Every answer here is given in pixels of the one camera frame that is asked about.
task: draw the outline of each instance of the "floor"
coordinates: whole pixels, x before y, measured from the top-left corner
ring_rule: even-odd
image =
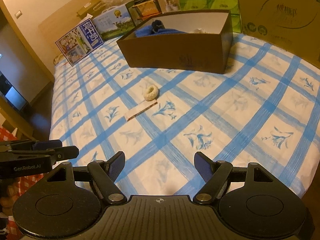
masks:
[[[28,113],[27,121],[35,128],[34,137],[38,140],[49,139],[52,95],[53,85],[36,100]],[[309,208],[316,227],[313,240],[318,240],[320,239],[320,165],[302,201]]]

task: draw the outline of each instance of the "blue milk box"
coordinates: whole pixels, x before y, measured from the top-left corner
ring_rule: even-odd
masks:
[[[92,20],[104,40],[123,35],[135,27],[128,4],[110,7]]]
[[[81,22],[58,41],[57,46],[71,66],[103,44],[98,31],[90,19]]]

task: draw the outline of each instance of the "open box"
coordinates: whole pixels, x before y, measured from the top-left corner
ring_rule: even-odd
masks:
[[[165,28],[186,33],[137,38],[135,31],[154,20]],[[203,29],[206,33],[194,33]],[[225,73],[233,40],[228,10],[180,11],[154,16],[142,22],[117,43],[130,67],[196,70]]]

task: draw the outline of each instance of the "green tissue pack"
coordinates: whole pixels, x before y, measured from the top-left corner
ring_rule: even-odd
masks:
[[[207,0],[179,0],[181,11],[208,9]]]
[[[207,0],[207,2],[209,9],[224,9],[230,10],[234,15],[240,14],[238,0]]]
[[[232,21],[232,30],[234,33],[241,33],[241,19],[240,15],[231,15],[231,21]]]

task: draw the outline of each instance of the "hand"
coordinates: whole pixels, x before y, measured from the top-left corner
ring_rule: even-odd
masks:
[[[0,198],[0,205],[2,206],[2,212],[7,216],[12,216],[12,207],[17,200],[17,188],[14,184],[8,185],[6,189],[7,197]]]

